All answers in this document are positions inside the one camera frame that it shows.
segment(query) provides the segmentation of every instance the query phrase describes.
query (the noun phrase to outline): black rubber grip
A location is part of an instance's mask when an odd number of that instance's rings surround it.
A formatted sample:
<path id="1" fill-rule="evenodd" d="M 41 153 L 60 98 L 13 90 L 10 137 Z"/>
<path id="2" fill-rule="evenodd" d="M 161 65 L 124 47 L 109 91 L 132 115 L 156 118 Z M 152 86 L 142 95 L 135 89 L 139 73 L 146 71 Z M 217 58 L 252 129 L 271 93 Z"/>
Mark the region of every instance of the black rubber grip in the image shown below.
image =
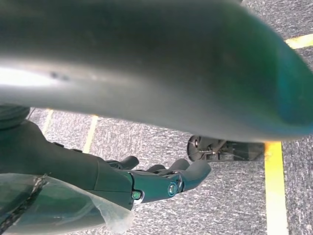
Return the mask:
<path id="1" fill-rule="evenodd" d="M 120 164 L 123 169 L 131 170 L 137 167 L 139 164 L 139 160 L 135 156 L 128 156 L 121 161 Z"/>
<path id="2" fill-rule="evenodd" d="M 210 172 L 210 166 L 204 160 L 198 160 L 181 173 L 186 179 L 183 191 L 198 187 Z"/>

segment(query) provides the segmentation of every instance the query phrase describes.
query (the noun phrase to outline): black cable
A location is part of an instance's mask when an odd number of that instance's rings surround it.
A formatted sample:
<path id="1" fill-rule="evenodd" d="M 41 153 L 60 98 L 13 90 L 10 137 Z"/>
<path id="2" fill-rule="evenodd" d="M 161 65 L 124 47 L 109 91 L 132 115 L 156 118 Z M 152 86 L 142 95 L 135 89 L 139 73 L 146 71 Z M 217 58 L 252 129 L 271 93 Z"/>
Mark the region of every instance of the black cable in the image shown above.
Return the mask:
<path id="1" fill-rule="evenodd" d="M 5 218 L 3 222 L 2 222 L 0 224 L 0 235 L 4 234 L 8 228 L 20 219 L 26 210 L 30 208 L 37 199 L 40 192 L 41 192 L 42 188 L 47 183 L 45 177 L 46 175 L 36 178 L 35 180 L 32 191 L 26 200 L 17 207 L 15 210 Z"/>

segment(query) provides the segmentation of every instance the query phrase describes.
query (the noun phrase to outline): wheel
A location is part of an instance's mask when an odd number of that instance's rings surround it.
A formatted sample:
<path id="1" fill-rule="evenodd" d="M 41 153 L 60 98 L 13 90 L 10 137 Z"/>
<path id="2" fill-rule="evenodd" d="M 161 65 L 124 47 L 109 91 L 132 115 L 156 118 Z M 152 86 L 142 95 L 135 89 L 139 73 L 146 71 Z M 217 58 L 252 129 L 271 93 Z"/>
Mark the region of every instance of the wheel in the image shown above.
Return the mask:
<path id="1" fill-rule="evenodd" d="M 263 143 L 224 141 L 192 136 L 187 144 L 187 155 L 192 162 L 253 161 L 264 154 Z"/>

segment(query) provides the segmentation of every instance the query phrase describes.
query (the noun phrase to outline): robotic hand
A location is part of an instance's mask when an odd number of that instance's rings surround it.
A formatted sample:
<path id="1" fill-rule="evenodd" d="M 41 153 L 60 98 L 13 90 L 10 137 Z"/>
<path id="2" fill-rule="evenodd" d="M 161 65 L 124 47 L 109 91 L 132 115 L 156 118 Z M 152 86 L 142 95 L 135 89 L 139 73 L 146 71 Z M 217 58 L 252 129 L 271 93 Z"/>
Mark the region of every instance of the robotic hand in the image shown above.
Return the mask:
<path id="1" fill-rule="evenodd" d="M 182 193 L 198 187 L 210 172 L 210 167 L 204 160 L 189 165 L 187 160 L 179 159 L 170 168 L 157 164 L 148 170 L 127 170 L 127 162 L 137 162 L 136 157 L 127 157 L 118 163 L 120 173 L 133 182 L 132 198 L 135 203 L 147 203 L 168 199 L 177 193 Z"/>
<path id="2" fill-rule="evenodd" d="M 0 125 L 0 235 L 59 234 L 103 224 L 121 230 L 134 203 L 172 198 L 196 188 L 210 172 L 204 160 L 133 170 L 139 164 L 134 156 L 105 161 L 66 149 L 23 120 L 25 110 L 0 106 L 0 116 L 10 116 Z"/>

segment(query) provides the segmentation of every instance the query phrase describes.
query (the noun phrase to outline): plastic wrap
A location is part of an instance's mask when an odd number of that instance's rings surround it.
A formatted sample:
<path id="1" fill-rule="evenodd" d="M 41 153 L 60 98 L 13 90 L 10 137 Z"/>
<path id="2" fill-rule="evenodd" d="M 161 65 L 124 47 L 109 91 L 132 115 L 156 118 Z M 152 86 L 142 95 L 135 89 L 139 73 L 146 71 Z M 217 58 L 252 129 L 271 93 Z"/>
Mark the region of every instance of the plastic wrap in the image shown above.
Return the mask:
<path id="1" fill-rule="evenodd" d="M 26 200 L 36 176 L 0 174 L 0 222 Z M 63 181 L 48 182 L 35 202 L 6 234 L 54 235 L 106 225 L 122 233 L 130 228 L 131 211 Z"/>

